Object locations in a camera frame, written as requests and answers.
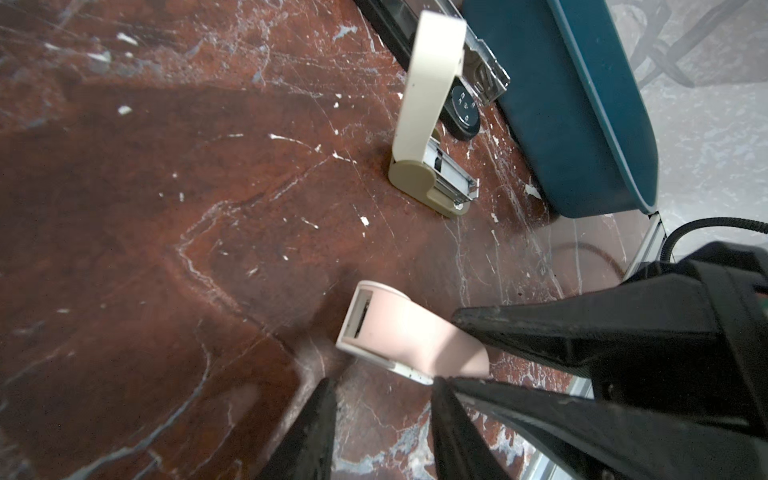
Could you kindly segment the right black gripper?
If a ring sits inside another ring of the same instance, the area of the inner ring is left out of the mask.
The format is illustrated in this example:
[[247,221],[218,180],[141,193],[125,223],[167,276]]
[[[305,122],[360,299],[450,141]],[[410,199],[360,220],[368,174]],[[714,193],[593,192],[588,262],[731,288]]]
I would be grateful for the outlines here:
[[447,380],[460,401],[575,478],[767,476],[767,443],[749,436],[767,432],[767,254],[757,247],[714,242],[676,263],[647,263],[610,289],[462,308],[451,322],[487,345],[591,379],[600,400],[641,408]]

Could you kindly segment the teal plastic tray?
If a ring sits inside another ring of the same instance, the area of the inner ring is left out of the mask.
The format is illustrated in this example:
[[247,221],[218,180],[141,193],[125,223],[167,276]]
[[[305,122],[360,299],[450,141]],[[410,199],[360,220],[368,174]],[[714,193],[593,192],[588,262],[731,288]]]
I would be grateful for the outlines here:
[[466,1],[510,77],[499,106],[544,197],[582,218],[657,210],[652,124],[603,1]]

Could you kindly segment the black stapler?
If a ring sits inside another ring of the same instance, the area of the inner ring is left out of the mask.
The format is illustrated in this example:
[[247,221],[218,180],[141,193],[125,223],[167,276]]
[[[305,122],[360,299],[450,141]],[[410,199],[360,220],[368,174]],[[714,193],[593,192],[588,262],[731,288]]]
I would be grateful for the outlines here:
[[452,1],[358,1],[356,6],[406,70],[396,133],[426,135],[440,121],[456,139],[479,133],[480,109],[510,77]]

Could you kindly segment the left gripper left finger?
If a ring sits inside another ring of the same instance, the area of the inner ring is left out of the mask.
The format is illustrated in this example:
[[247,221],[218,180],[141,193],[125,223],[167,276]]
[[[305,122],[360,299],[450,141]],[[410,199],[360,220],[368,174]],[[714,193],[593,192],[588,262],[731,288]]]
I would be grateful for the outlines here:
[[336,383],[323,378],[257,479],[330,479],[337,417]]

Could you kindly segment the beige stapler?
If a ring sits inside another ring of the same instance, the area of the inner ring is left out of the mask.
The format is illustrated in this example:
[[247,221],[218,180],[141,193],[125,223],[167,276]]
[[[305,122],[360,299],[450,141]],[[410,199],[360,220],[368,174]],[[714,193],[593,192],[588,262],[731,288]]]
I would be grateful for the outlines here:
[[392,185],[448,218],[465,215],[479,195],[479,180],[433,136],[463,70],[466,27],[463,19],[420,13],[388,170]]

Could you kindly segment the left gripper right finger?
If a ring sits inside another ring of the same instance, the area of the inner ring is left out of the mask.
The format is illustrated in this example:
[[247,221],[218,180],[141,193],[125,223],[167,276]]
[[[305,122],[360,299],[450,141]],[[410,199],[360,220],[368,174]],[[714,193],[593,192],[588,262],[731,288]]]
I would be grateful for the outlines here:
[[431,432],[438,479],[509,479],[442,377],[432,385]]

